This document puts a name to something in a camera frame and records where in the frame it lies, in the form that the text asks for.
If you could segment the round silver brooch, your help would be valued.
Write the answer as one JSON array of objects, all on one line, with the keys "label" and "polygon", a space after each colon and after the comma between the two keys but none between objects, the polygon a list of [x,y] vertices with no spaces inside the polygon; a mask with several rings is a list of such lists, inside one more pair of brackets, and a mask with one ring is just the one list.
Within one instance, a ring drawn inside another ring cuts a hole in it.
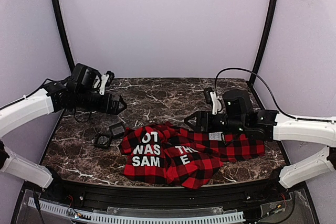
[{"label": "round silver brooch", "polygon": [[100,145],[107,145],[109,138],[107,136],[100,136],[97,143]]}]

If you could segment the red black plaid shirt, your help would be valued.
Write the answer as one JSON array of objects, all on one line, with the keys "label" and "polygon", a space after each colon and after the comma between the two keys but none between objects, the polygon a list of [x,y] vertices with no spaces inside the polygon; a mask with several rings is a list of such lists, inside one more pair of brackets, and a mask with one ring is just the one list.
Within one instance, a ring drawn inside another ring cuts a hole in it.
[{"label": "red black plaid shirt", "polygon": [[127,128],[119,151],[127,157],[123,174],[130,180],[199,189],[225,162],[263,156],[265,145],[245,134],[196,133],[167,122]]}]

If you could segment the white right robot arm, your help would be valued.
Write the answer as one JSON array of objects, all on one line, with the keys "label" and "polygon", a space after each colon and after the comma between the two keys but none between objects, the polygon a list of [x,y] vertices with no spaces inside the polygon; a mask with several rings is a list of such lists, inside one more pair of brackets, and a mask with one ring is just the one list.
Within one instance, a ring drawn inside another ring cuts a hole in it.
[{"label": "white right robot arm", "polygon": [[211,111],[196,111],[184,119],[195,132],[233,133],[262,141],[301,141],[322,144],[316,154],[272,171],[268,187],[285,190],[318,175],[335,171],[335,117],[300,118],[280,110],[253,109],[249,93],[232,89],[222,97],[204,90]]}]

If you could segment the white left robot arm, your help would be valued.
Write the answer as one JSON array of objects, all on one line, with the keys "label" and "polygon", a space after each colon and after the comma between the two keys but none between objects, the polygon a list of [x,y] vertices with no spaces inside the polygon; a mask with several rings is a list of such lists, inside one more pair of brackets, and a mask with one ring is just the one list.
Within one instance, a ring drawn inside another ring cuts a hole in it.
[{"label": "white left robot arm", "polygon": [[51,120],[60,111],[99,112],[118,115],[127,108],[122,97],[114,97],[107,87],[114,73],[76,64],[70,76],[63,80],[46,79],[36,90],[1,107],[1,173],[31,182],[47,189],[57,182],[57,176],[39,164],[47,145]]}]

